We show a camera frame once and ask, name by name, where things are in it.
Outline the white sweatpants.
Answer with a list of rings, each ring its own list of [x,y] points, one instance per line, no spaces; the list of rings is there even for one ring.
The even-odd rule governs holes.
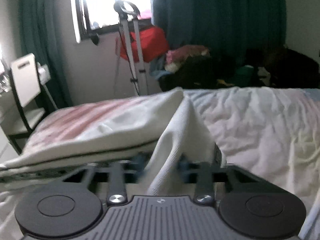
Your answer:
[[[48,116],[23,153],[1,164],[1,196],[46,182],[44,173],[150,152],[138,192],[160,195],[178,185],[182,155],[225,164],[225,156],[196,111],[195,91],[179,88],[151,96],[65,108]]]

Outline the dark clothes pile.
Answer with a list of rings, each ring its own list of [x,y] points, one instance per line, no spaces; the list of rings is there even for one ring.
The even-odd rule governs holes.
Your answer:
[[[243,57],[209,53],[210,56],[190,57],[177,72],[163,74],[158,80],[161,90],[319,88],[319,64],[285,46],[252,49]]]

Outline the pink bed sheet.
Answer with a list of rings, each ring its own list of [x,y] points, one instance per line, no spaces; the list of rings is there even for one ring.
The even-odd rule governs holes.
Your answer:
[[[319,90],[186,91],[196,92],[192,97],[196,111],[225,156],[225,164],[241,166],[299,197],[307,211],[299,237],[319,239]],[[14,209],[38,185],[1,196],[1,239],[22,237]],[[165,194],[190,192],[178,175],[178,185]]]

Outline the white black chair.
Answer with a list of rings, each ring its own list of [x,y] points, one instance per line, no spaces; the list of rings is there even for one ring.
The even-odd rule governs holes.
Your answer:
[[[19,113],[18,118],[8,130],[8,137],[18,154],[22,148],[19,140],[28,139],[40,122],[49,114],[47,106],[31,109],[29,104],[38,96],[49,99],[55,109],[51,94],[46,87],[50,72],[46,64],[36,62],[35,55],[30,53],[10,64],[9,81]]]

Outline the pink floral cloth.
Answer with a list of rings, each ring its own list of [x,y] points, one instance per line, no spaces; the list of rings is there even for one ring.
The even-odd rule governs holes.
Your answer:
[[[166,53],[164,69],[167,72],[177,72],[190,57],[210,56],[209,49],[201,45],[185,45]]]

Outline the dark teal left curtain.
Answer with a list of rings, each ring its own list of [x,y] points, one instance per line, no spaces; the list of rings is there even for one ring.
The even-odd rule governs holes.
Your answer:
[[[55,0],[19,0],[22,51],[34,54],[47,65],[51,80],[48,90],[58,108],[73,105],[63,71]]]

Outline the dark teal curtain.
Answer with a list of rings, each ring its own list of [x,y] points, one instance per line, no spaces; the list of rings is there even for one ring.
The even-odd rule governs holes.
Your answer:
[[[240,54],[285,43],[285,0],[151,0],[151,7],[172,49],[199,44]]]
[[[47,65],[51,80],[48,90],[58,108],[73,105],[63,71],[55,0],[19,0],[22,51],[34,54]]]

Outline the red bag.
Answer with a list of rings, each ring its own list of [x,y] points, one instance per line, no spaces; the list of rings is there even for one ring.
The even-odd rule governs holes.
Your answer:
[[[141,30],[139,34],[140,43],[142,46],[143,60],[146,63],[149,63],[153,59],[166,54],[166,52],[170,49],[169,43],[165,37],[165,33],[159,27],[152,25]],[[136,35],[134,31],[130,32],[130,37],[134,62],[139,62]],[[120,57],[128,61],[129,58],[126,54],[125,47],[122,44],[120,37],[116,38],[116,46],[118,45],[120,45]]]

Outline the dark teal right curtain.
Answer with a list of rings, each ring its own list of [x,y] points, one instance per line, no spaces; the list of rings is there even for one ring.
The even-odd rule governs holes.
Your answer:
[[[285,0],[151,0],[151,7],[172,49],[199,44],[240,54],[285,43]]]

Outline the silver tripod stand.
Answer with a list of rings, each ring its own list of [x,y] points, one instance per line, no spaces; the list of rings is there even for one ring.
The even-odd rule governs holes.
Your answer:
[[[119,40],[116,54],[120,57],[120,50],[124,48],[130,68],[130,83],[137,96],[148,95],[149,85],[146,77],[146,67],[143,59],[140,39],[139,16],[140,11],[135,4],[117,0],[114,10],[119,16]]]

